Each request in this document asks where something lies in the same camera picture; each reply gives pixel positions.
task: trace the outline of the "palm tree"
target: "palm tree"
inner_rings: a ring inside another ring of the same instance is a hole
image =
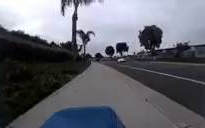
[[[90,35],[92,34],[95,36],[95,33],[93,31],[84,32],[83,30],[78,30],[77,33],[83,42],[83,50],[84,50],[83,54],[85,56],[86,55],[86,45],[90,41]]]
[[[77,50],[77,43],[76,43],[76,22],[78,20],[78,15],[77,15],[77,11],[78,11],[78,7],[79,5],[90,5],[93,2],[103,2],[103,0],[61,0],[61,12],[62,15],[65,15],[65,9],[67,7],[70,6],[74,6],[74,13],[72,15],[72,45],[73,45],[73,50],[74,52],[76,52],[78,54],[78,50]]]

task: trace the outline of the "car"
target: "car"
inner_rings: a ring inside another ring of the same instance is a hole
[[[119,58],[118,60],[117,60],[117,62],[126,62],[127,60],[125,59],[125,58]]]

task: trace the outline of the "grass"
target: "grass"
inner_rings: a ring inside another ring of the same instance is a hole
[[[36,63],[7,59],[0,97],[0,124],[8,124],[89,65],[89,61]]]

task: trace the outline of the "tree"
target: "tree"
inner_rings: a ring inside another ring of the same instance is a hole
[[[186,50],[189,50],[191,47],[189,46],[189,42],[184,42],[184,43],[177,43],[176,44],[176,49],[177,52],[175,53],[174,57],[181,57],[182,53]]]
[[[86,57],[87,59],[92,58],[92,56],[91,56],[89,53],[87,53],[85,57]]]
[[[114,48],[112,46],[107,46],[105,49],[105,53],[110,57],[112,57],[114,55],[114,52],[115,51],[114,51]]]
[[[67,41],[66,43],[60,43],[60,46],[64,49],[72,51],[72,42]]]
[[[119,42],[116,44],[116,52],[119,53],[121,56],[123,52],[128,52],[129,47],[126,42]]]
[[[86,45],[90,41],[90,35],[95,36],[95,33],[93,31],[87,31],[85,33],[83,30],[78,30],[77,33],[83,42],[83,55],[85,56],[86,55]]]
[[[57,45],[54,41],[52,41],[50,44],[49,44],[50,47],[53,47],[53,48],[59,48],[60,46]]]
[[[101,53],[97,53],[97,54],[95,54],[95,58],[101,59],[101,58],[103,58],[103,55]]]
[[[73,50],[76,53],[78,53],[77,43],[76,43],[76,28],[77,28],[76,22],[78,20],[78,14],[77,14],[78,7],[80,5],[86,5],[86,6],[90,5],[95,1],[97,0],[61,0],[61,12],[63,16],[65,15],[65,9],[67,7],[70,7],[72,5],[74,6],[74,13],[72,15],[72,45],[73,45]]]
[[[159,48],[162,42],[163,31],[156,25],[145,26],[142,31],[139,31],[139,41],[141,46],[146,50],[155,50]]]

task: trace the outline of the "house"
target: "house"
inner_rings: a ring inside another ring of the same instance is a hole
[[[184,51],[181,55],[184,58],[196,57],[196,58],[205,58],[205,44],[201,45],[191,45],[189,50]],[[174,57],[177,52],[177,48],[167,48],[167,49],[158,49],[156,54],[158,57]]]

